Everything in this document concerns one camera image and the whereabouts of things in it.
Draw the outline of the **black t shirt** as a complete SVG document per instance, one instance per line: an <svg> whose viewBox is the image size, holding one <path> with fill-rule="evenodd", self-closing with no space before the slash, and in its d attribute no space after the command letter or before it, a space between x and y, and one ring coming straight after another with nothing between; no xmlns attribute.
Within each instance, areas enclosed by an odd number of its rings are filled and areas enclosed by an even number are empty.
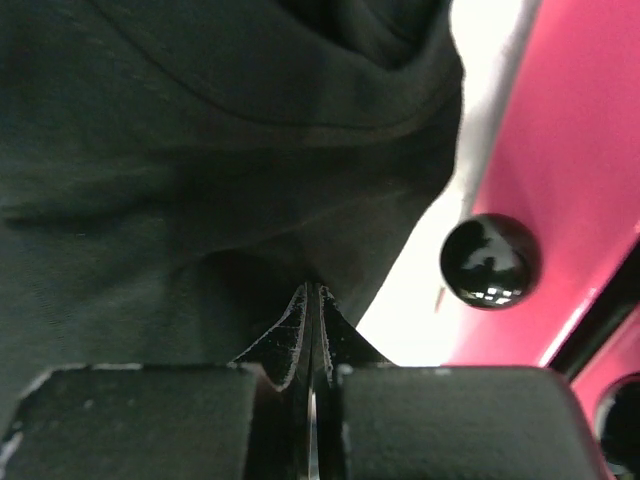
<svg viewBox="0 0 640 480"><path fill-rule="evenodd" d="M454 169L447 1L5 1L1 421L46 369L357 323Z"/></svg>

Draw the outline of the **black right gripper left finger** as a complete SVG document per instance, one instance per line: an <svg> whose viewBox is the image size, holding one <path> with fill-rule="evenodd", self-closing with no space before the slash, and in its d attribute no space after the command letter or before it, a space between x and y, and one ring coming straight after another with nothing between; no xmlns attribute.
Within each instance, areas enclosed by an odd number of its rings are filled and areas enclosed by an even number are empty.
<svg viewBox="0 0 640 480"><path fill-rule="evenodd" d="M246 479L308 477L309 300L309 287L300 286L281 318L231 362L257 378Z"/></svg>

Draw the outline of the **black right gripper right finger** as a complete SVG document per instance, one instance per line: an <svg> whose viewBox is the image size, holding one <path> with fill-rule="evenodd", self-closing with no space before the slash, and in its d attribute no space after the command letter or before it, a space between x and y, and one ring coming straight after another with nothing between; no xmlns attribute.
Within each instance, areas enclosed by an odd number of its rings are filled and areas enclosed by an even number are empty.
<svg viewBox="0 0 640 480"><path fill-rule="evenodd" d="M313 295L317 305L312 308L312 387L316 405L319 477L343 479L345 461L338 367L388 365L390 361L344 318L327 287L316 285Z"/></svg>

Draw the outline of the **black and pink drawer box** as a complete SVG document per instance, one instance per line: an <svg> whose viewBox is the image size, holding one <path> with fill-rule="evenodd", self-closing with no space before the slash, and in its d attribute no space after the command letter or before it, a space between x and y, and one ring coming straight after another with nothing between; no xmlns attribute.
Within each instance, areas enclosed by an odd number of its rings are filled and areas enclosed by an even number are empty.
<svg viewBox="0 0 640 480"><path fill-rule="evenodd" d="M639 475L639 5L545 1L469 215L441 250L445 365L563 375Z"/></svg>

